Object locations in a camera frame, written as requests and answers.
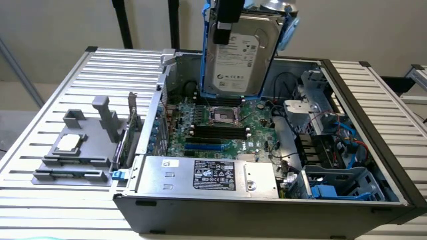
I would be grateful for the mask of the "hard disk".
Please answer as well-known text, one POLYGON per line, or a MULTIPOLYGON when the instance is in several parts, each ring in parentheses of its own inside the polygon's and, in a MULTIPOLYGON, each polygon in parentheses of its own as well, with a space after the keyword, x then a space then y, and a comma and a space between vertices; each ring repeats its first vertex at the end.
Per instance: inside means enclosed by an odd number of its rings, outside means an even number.
POLYGON ((247 4, 239 22, 232 25, 228 45, 214 44, 218 0, 206 0, 203 54, 200 64, 200 96, 204 98, 259 99, 278 52, 284 17, 258 12, 256 4, 247 4))

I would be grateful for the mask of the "grey disk bay blue clips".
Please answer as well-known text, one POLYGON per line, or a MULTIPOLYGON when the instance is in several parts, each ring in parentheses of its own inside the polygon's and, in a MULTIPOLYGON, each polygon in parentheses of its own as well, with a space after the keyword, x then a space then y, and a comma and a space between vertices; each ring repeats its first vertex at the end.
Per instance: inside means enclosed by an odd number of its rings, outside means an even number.
POLYGON ((290 199, 386 202, 374 175, 364 167, 327 169, 307 165, 286 193, 290 199))

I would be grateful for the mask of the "CPU socket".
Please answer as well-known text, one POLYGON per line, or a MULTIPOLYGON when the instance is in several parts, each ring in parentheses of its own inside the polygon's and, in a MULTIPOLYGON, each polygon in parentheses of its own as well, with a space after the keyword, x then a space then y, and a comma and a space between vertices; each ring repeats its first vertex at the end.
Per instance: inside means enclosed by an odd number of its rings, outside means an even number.
POLYGON ((240 107, 211 107, 208 109, 208 122, 214 124, 228 124, 238 126, 242 121, 240 107))

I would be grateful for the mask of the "silver metal drive cage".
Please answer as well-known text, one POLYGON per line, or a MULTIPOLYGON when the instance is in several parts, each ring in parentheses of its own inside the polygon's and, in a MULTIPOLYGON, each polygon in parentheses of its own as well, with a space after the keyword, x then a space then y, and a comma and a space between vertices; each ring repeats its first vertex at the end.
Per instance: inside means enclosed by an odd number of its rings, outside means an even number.
POLYGON ((318 70, 306 71, 300 81, 292 99, 284 102, 292 126, 302 134, 336 134, 348 117, 334 106, 324 73, 318 70))

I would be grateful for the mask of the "green motherboard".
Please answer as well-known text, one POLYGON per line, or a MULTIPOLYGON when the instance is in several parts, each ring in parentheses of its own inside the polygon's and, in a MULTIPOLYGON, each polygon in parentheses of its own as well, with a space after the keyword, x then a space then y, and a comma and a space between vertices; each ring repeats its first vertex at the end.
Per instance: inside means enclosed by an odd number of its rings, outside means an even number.
POLYGON ((240 125, 231 125, 224 123, 210 124, 210 108, 226 106, 196 105, 198 99, 200 98, 186 98, 166 106, 170 132, 167 155, 171 157, 238 160, 238 154, 255 154, 258 156, 256 163, 272 164, 276 179, 286 179, 288 167, 280 159, 276 125, 266 102, 240 99, 242 103, 238 106, 242 108, 240 125), (247 140, 195 138, 195 126, 246 128, 247 140), (186 149, 186 144, 222 145, 223 151, 190 150, 186 149))

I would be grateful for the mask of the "blue expansion slot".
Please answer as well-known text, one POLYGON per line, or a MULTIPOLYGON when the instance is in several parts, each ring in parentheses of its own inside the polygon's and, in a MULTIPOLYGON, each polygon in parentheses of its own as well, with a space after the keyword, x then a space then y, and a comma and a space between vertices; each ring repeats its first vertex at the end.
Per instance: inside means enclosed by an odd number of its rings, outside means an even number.
POLYGON ((187 150, 200 150, 200 151, 223 151, 222 144, 186 144, 184 148, 187 150))

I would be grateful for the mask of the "graphics card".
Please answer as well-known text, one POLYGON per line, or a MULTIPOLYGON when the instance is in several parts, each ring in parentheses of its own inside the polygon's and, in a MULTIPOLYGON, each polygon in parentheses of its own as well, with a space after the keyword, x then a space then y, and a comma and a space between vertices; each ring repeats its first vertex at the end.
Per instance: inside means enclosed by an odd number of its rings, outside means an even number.
POLYGON ((143 130, 143 121, 138 113, 138 94, 131 92, 128 95, 130 116, 126 129, 122 131, 119 144, 116 147, 111 171, 128 169, 134 165, 139 137, 143 130))

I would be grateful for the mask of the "small silver chipset heatsink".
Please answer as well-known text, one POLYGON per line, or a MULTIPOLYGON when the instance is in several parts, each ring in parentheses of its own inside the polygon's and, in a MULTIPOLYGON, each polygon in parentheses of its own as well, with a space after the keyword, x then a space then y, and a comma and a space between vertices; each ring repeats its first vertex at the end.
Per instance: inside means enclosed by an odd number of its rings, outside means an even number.
POLYGON ((239 161, 244 161, 244 162, 248 162, 248 163, 256 163, 259 161, 259 158, 258 158, 256 154, 246 154, 246 153, 238 154, 236 159, 239 161))

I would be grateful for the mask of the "black fan shroud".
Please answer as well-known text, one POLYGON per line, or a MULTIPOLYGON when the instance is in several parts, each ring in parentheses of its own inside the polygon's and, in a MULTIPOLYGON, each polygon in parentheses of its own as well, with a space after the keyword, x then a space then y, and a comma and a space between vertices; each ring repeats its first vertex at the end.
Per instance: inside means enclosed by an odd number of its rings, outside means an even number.
POLYGON ((299 134, 295 141, 299 151, 302 166, 319 166, 332 169, 334 160, 334 138, 330 135, 299 134))

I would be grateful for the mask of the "grey parts rack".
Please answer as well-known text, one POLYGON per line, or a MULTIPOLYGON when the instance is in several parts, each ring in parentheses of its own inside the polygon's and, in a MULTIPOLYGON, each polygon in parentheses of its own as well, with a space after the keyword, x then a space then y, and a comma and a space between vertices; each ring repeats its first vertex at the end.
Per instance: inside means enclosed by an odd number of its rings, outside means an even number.
POLYGON ((64 128, 41 158, 41 165, 32 173, 35 185, 92 186, 112 185, 112 161, 120 136, 130 118, 119 118, 116 111, 110 108, 111 99, 96 96, 92 108, 98 116, 91 117, 80 109, 70 109, 63 117, 64 128), (72 152, 56 151, 57 143, 64 135, 86 135, 86 141, 72 152))

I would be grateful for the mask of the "silver CPU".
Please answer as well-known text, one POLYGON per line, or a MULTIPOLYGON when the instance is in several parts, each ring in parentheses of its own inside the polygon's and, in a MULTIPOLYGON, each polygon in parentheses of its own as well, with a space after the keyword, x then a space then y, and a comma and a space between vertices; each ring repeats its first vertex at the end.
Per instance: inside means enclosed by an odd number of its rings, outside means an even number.
POLYGON ((87 136, 80 134, 66 134, 55 147, 56 152, 74 152, 86 141, 87 136))

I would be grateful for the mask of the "black open PC case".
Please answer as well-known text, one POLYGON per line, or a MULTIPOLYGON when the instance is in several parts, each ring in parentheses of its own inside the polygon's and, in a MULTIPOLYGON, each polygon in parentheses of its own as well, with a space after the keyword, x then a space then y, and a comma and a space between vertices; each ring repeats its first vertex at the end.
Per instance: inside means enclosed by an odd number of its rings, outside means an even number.
POLYGON ((138 195, 147 157, 167 155, 167 105, 200 95, 199 53, 178 52, 164 68, 139 144, 142 156, 128 171, 114 203, 131 229, 140 234, 352 240, 383 225, 403 225, 427 214, 427 197, 406 171, 403 160, 427 159, 427 128, 367 62, 278 57, 259 99, 266 102, 288 170, 276 180, 278 199, 199 199, 138 195), (295 129, 284 103, 294 98, 307 71, 323 72, 332 105, 348 117, 334 139, 334 168, 371 172, 387 201, 310 200, 286 193, 303 170, 295 129))

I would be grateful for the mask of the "black background post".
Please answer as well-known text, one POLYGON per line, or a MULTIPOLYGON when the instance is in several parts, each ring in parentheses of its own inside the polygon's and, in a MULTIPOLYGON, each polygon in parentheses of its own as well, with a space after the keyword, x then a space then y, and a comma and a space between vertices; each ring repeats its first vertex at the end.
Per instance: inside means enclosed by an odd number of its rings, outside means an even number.
POLYGON ((179 50, 180 49, 180 17, 179 17, 180 0, 167 0, 167 3, 168 3, 171 47, 179 50))
POLYGON ((115 9, 123 46, 126 49, 134 49, 132 34, 128 22, 127 8, 124 0, 111 0, 115 9))

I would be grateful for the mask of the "silver case hinge bracket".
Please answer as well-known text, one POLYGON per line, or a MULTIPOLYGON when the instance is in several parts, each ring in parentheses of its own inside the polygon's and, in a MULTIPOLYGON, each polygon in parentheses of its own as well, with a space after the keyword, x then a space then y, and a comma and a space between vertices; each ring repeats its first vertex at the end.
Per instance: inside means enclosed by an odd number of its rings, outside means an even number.
POLYGON ((176 50, 167 48, 162 52, 160 63, 163 67, 167 67, 176 63, 176 50))

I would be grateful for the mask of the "grey metal frame leg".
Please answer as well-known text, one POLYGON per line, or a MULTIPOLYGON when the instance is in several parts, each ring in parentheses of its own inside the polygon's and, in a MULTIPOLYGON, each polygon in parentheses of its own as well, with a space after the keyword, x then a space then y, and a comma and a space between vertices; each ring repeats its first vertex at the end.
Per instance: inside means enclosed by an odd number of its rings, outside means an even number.
POLYGON ((17 62, 17 60, 15 59, 15 56, 12 54, 12 52, 9 51, 3 39, 0 38, 0 53, 12 69, 12 71, 15 72, 19 81, 27 91, 27 93, 29 94, 36 106, 41 109, 45 101, 37 91, 36 86, 33 85, 33 83, 31 82, 31 80, 28 79, 28 76, 17 62))

